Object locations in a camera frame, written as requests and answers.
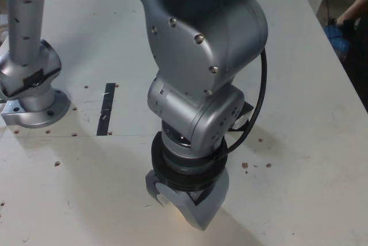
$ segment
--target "black ring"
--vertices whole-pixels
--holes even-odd
[[[221,156],[226,149],[227,144],[223,138],[221,145],[214,154],[211,155],[213,164],[208,170],[195,175],[180,174],[169,167],[164,161],[163,152],[167,152],[169,150],[163,144],[161,132],[158,132],[152,142],[152,166],[160,182],[171,189],[179,191],[200,191],[207,189],[214,184],[225,170],[227,156],[223,159],[215,159],[215,157]]]

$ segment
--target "table surface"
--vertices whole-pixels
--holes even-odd
[[[201,232],[145,189],[160,120],[147,107],[157,66],[140,2],[46,0],[43,37],[63,63],[53,85],[78,109],[42,129],[0,123],[0,245],[367,245],[367,113],[308,1],[258,2],[269,23],[266,99]],[[259,79],[259,58],[235,79],[250,103]],[[110,82],[120,85],[113,135],[97,137]]]

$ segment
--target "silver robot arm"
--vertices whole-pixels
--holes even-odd
[[[205,230],[228,190],[224,135],[245,107],[231,83],[263,51],[266,17],[256,0],[141,2],[159,67],[148,106],[162,119],[147,190]]]
[[[141,1],[159,67],[148,106],[167,127],[166,147],[182,156],[206,156],[243,107],[243,93],[231,82],[264,49],[265,15],[255,0]],[[190,147],[182,146],[181,137]]]
[[[62,67],[54,49],[41,39],[44,0],[7,0],[9,52],[0,57],[0,98],[7,100],[7,125],[40,128],[61,119],[70,102],[51,82]]]
[[[231,83],[267,41],[256,0],[141,0],[152,54],[159,67],[148,106],[162,119],[152,143],[148,192],[165,196],[204,230],[225,200],[225,133],[244,107]],[[44,0],[8,0],[9,52],[0,57],[2,117],[39,128],[62,118],[69,100],[51,82],[58,55],[41,39]]]

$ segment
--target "black cable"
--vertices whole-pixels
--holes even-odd
[[[266,50],[263,49],[263,51],[260,53],[260,60],[261,60],[261,77],[260,77],[260,89],[259,89],[259,96],[257,100],[257,104],[255,106],[253,115],[250,120],[248,120],[240,129],[243,130],[243,134],[239,137],[239,139],[230,146],[223,155],[221,155],[218,159],[224,158],[227,155],[229,155],[231,152],[233,152],[236,148],[238,148],[244,140],[248,137],[250,131],[252,130],[260,109],[262,108],[263,100],[265,99],[266,94],[266,85],[267,85],[267,56],[266,56]]]

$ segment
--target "person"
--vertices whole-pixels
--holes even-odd
[[[356,0],[337,20],[336,24],[342,26],[345,21],[356,21],[368,14],[368,0]]]
[[[350,49],[350,42],[355,35],[355,22],[368,15],[368,0],[356,0],[339,18],[329,19],[324,32],[343,62]]]

